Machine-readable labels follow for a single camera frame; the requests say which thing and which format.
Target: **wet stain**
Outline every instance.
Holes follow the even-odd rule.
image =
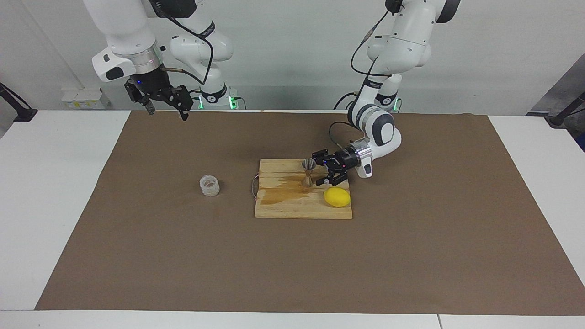
[[[304,187],[301,184],[303,178],[305,178],[304,173],[293,176],[285,176],[277,187],[263,187],[262,190],[265,191],[265,194],[262,200],[260,200],[260,204],[272,205],[287,200],[308,197],[313,188]]]

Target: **brown mat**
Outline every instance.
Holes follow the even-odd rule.
[[[259,159],[333,149],[336,119],[132,112],[36,309],[585,315],[485,116],[397,115],[351,221],[254,218]]]

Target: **metal jigger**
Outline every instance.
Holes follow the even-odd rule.
[[[313,186],[313,179],[311,178],[311,173],[317,167],[317,162],[315,162],[311,158],[308,158],[302,161],[301,166],[305,170],[305,178],[302,179],[302,185],[304,187]]]

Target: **white wall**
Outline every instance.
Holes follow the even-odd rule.
[[[103,84],[95,76],[91,57],[106,43],[81,0],[3,1],[22,1],[86,87],[104,87],[117,108],[139,108],[120,88],[123,81]],[[221,67],[249,108],[330,108],[359,87],[350,55],[384,1],[208,0],[205,6],[234,41],[234,57]],[[462,0],[454,20],[435,26],[430,62],[404,74],[403,111],[526,113],[585,52],[584,12],[583,0]],[[59,88],[71,85],[71,76],[56,72],[38,45],[22,42],[27,34],[10,7],[2,13],[8,17],[2,26],[14,26],[0,31],[2,81],[33,106],[59,107]],[[378,32],[388,33],[392,20]],[[170,22],[149,23],[161,44],[179,33]],[[165,63],[181,66],[170,54]],[[357,65],[368,67],[365,54]],[[193,85],[181,74],[172,79]]]

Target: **clear glass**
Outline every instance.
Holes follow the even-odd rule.
[[[199,180],[199,186],[203,195],[215,197],[219,194],[219,182],[214,176],[205,175]]]

